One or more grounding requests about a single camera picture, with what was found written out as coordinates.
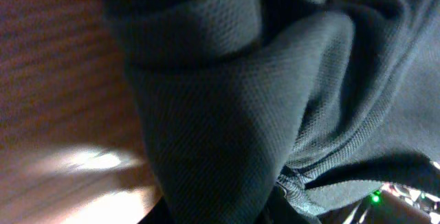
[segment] wooden floor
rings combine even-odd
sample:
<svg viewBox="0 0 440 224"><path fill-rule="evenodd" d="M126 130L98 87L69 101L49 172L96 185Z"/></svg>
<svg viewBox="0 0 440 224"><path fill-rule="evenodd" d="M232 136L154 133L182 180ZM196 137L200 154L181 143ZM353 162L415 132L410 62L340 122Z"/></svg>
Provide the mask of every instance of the wooden floor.
<svg viewBox="0 0 440 224"><path fill-rule="evenodd" d="M99 0L0 0L0 224L137 223L160 197Z"/></svg>

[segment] fabric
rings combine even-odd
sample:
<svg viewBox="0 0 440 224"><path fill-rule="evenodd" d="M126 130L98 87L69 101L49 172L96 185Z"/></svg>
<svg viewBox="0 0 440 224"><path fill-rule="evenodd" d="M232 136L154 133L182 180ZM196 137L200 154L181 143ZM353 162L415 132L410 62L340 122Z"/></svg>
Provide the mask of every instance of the fabric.
<svg viewBox="0 0 440 224"><path fill-rule="evenodd" d="M276 182L304 223L342 182L440 194L440 0L105 1L176 223L253 223Z"/></svg>

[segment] wrinkled fabric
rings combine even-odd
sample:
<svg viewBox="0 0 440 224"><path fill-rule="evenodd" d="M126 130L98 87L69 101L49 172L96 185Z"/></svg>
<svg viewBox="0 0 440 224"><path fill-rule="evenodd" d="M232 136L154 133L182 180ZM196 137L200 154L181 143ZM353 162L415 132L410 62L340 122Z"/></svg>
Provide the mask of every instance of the wrinkled fabric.
<svg viewBox="0 0 440 224"><path fill-rule="evenodd" d="M106 2L176 223L253 223L276 182L315 223L340 182L440 194L440 0Z"/></svg>

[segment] sleeve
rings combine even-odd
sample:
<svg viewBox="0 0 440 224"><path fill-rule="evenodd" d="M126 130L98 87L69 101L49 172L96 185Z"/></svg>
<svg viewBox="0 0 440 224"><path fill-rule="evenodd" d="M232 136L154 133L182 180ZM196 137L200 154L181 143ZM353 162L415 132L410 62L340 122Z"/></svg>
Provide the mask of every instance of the sleeve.
<svg viewBox="0 0 440 224"><path fill-rule="evenodd" d="M286 161L314 178L352 153L440 11L439 0L168 0L148 12L105 1L176 223L253 223Z"/></svg>

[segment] green light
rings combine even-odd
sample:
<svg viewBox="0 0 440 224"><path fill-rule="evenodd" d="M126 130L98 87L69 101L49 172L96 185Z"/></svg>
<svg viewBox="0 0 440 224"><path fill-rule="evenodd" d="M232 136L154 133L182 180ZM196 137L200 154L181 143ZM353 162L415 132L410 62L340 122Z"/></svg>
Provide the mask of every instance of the green light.
<svg viewBox="0 0 440 224"><path fill-rule="evenodd" d="M373 196L373 202L375 202L375 203L379 203L380 202L380 198L379 198L379 196Z"/></svg>

